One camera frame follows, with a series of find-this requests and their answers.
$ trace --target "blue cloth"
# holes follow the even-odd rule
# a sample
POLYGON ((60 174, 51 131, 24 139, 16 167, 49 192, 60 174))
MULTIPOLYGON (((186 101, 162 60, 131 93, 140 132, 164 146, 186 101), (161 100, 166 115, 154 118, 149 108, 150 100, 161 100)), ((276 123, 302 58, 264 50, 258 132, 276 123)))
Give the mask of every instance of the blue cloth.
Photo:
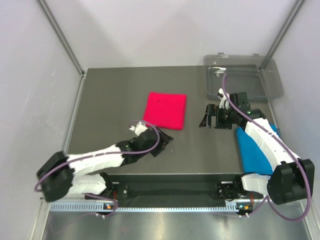
MULTIPOLYGON (((278 134, 276 126, 273 124, 270 126, 278 134)), ((271 175, 273 173, 271 165, 255 141, 241 127, 235 131, 244 172, 271 175)))

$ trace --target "folded red cloth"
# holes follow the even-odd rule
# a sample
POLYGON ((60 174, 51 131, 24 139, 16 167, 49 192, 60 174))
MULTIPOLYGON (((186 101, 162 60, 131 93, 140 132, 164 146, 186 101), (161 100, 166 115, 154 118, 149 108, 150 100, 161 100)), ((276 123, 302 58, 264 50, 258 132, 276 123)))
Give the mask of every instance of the folded red cloth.
POLYGON ((150 92, 143 120, 159 128, 184 128, 187 95, 150 92))

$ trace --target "clear plastic bin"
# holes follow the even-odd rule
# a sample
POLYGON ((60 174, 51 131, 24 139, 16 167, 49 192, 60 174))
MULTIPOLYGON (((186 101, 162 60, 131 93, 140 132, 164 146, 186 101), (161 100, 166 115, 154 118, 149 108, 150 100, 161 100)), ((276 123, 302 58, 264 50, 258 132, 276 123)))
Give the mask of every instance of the clear plastic bin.
POLYGON ((264 70, 260 66, 265 58, 259 55, 207 55, 203 59, 206 80, 205 91, 209 100, 218 100, 222 77, 227 73, 228 93, 246 92, 251 102, 267 102, 283 95, 276 62, 271 59, 264 70))

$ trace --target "white panel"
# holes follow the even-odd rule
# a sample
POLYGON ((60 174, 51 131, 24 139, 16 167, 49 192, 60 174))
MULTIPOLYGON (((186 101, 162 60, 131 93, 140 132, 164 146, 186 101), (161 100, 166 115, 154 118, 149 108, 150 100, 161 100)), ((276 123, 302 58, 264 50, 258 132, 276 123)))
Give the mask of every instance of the white panel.
POLYGON ((265 55, 295 0, 47 0, 84 68, 265 55))
POLYGON ((274 101, 285 143, 315 164, 313 198, 320 210, 320 1, 305 1, 274 58, 284 96, 274 101))
POLYGON ((1 239, 26 239, 36 172, 61 150, 80 76, 35 0, 0 1, 1 239))

